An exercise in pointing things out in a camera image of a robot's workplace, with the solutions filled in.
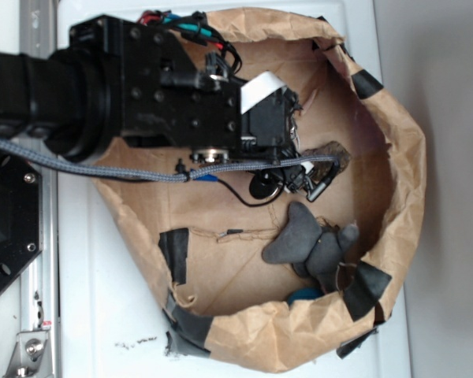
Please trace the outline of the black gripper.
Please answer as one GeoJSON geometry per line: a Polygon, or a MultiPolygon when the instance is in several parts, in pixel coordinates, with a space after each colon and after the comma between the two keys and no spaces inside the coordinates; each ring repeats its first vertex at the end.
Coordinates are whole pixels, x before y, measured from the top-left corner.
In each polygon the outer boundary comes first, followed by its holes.
{"type": "MultiPolygon", "coordinates": [[[[282,161],[300,156],[296,147],[294,113],[301,108],[298,95],[272,72],[264,72],[248,81],[240,90],[242,115],[242,151],[245,158],[282,161]]],[[[287,192],[315,189],[310,162],[254,172],[272,176],[287,192]]]]}

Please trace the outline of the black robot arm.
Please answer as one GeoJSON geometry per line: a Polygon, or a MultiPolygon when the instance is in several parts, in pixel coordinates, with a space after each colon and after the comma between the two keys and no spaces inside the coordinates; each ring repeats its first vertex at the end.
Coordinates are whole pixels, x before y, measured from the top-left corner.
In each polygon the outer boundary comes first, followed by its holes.
{"type": "Polygon", "coordinates": [[[297,150],[295,92],[276,76],[237,73],[235,46],[204,13],[100,16],[72,26],[47,59],[0,54],[0,150],[83,176],[185,182],[176,175],[93,169],[113,139],[187,148],[197,164],[254,173],[251,194],[277,187],[316,199],[326,184],[297,150]]]}

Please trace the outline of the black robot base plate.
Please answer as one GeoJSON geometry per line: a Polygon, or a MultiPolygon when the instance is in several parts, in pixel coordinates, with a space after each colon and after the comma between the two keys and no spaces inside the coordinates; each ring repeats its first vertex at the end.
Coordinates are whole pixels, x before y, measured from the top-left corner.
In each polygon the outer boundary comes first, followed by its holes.
{"type": "Polygon", "coordinates": [[[42,176],[0,151],[0,296],[39,255],[42,176]]]}

